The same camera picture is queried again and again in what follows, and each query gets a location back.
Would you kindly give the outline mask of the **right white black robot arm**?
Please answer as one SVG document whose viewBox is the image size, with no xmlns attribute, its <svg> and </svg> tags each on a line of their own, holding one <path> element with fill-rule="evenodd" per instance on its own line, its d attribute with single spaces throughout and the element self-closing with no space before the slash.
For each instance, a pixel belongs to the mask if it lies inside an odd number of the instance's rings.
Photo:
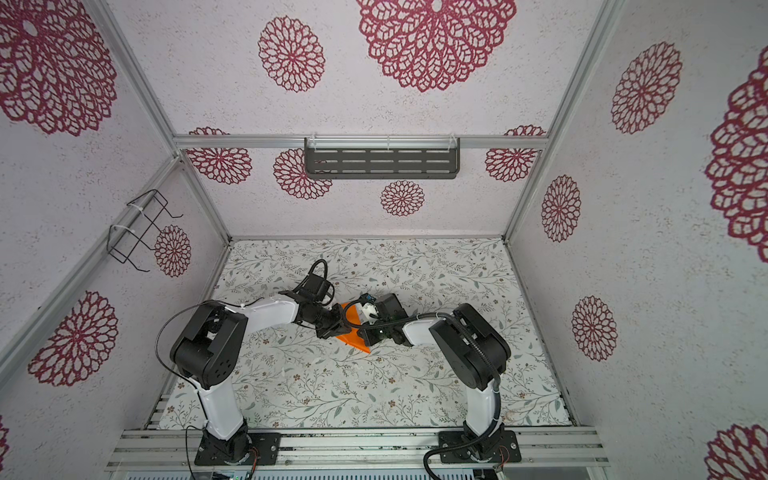
<svg viewBox="0 0 768 480">
<path fill-rule="evenodd" d="M 403 319 L 365 322 L 357 336 L 372 346 L 391 340 L 408 347 L 435 347 L 465 386 L 464 421 L 470 437 L 487 438 L 501 427 L 501 376 L 511 357 L 503 336 L 471 304 L 451 312 L 428 312 Z"/>
</svg>

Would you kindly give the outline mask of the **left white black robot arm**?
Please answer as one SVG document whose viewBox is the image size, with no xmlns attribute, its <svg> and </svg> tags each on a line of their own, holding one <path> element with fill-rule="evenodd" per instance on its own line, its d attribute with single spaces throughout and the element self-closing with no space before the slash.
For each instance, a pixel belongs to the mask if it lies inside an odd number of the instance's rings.
<svg viewBox="0 0 768 480">
<path fill-rule="evenodd" d="M 321 339 L 352 331 L 340 306 L 327 308 L 285 292 L 245 306 L 205 301 L 182 330 L 170 359 L 195 388 L 207 420 L 205 431 L 215 439 L 232 439 L 245 423 L 231 380 L 245 337 L 288 324 L 307 324 Z"/>
</svg>

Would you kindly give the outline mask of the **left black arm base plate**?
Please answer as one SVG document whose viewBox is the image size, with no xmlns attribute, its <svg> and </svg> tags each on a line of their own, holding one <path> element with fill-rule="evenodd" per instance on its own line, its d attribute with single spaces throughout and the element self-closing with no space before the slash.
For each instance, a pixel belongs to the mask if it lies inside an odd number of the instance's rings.
<svg viewBox="0 0 768 480">
<path fill-rule="evenodd" d="M 272 466 L 277 462 L 282 436 L 279 433 L 236 433 L 221 440 L 203 431 L 195 466 Z"/>
</svg>

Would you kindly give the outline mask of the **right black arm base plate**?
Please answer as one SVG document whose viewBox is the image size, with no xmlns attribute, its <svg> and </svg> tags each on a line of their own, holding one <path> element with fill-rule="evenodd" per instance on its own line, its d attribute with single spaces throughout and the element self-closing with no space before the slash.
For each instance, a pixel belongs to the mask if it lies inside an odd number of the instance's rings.
<svg viewBox="0 0 768 480">
<path fill-rule="evenodd" d="M 519 463 L 522 461 L 521 450 L 515 433 L 501 427 L 489 438 L 472 446 L 459 448 L 468 443 L 469 436 L 464 431 L 443 430 L 438 433 L 438 447 L 451 450 L 440 454 L 445 464 L 460 463 Z"/>
</svg>

